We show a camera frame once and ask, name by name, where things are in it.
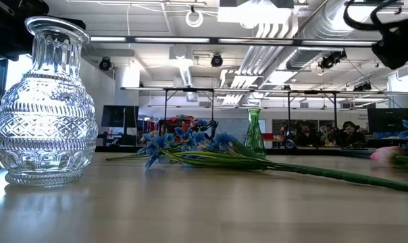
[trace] vase rim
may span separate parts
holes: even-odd
[[[59,18],[49,16],[34,16],[26,18],[24,23],[27,30],[32,35],[36,35],[38,30],[43,30],[44,28],[48,27],[56,27],[60,29],[59,32],[61,32],[61,30],[64,30],[68,34],[76,37],[82,44],[90,43],[90,35],[85,32],[85,30],[71,22]]]

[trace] ceiling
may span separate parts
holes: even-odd
[[[217,11],[219,0],[205,0],[205,11]],[[308,0],[309,7],[298,12],[299,24],[307,19],[324,0]],[[227,36],[227,37],[252,37],[257,28],[245,29],[240,24],[220,23],[213,16],[204,15],[203,24],[192,28],[185,22],[185,12],[168,12],[167,21],[160,6],[146,6],[158,11],[149,11],[136,6],[127,5],[100,5],[97,3],[73,3],[67,0],[45,0],[50,7],[50,14],[64,18],[76,18],[84,21],[86,30],[91,35],[132,35],[132,36]],[[404,1],[404,8],[408,9],[408,0]],[[187,10],[186,7],[166,7],[169,11]],[[130,31],[128,33],[126,12]],[[354,31],[349,39],[379,39],[378,33]],[[178,68],[167,65],[170,45],[128,45],[128,44],[93,44],[87,46],[83,55],[90,55],[94,62],[99,62],[106,52],[103,50],[120,49],[133,50],[139,57],[142,66],[148,73],[148,80],[173,80],[178,76]],[[238,67],[242,62],[249,47],[247,46],[219,46],[219,45],[194,45],[193,55],[198,57],[191,68],[192,77],[204,76],[219,78],[223,68]],[[385,89],[387,75],[391,70],[383,67],[369,49],[346,49],[347,60],[336,65],[332,70],[326,70],[323,75],[316,68],[316,61],[310,63],[305,70],[298,73],[291,85],[292,89],[342,89],[346,83],[357,80],[362,75],[371,74],[371,81],[375,88]],[[221,53],[224,65],[220,68],[210,66],[213,53]],[[128,65],[130,58],[127,56],[111,57],[116,66]]]

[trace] monitor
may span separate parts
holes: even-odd
[[[408,108],[368,109],[369,132],[402,132],[402,120],[408,116]]]
[[[102,126],[135,128],[138,119],[138,108],[138,106],[104,105]]]

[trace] desk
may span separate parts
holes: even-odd
[[[63,188],[8,186],[0,169],[0,243],[408,243],[408,192],[284,172],[104,161]],[[274,161],[408,180],[347,157]]]

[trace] window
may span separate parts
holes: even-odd
[[[32,60],[29,55],[20,55],[18,61],[10,61],[7,65],[7,77],[5,90],[9,90],[14,84],[21,81],[22,74],[25,74],[32,67]]]

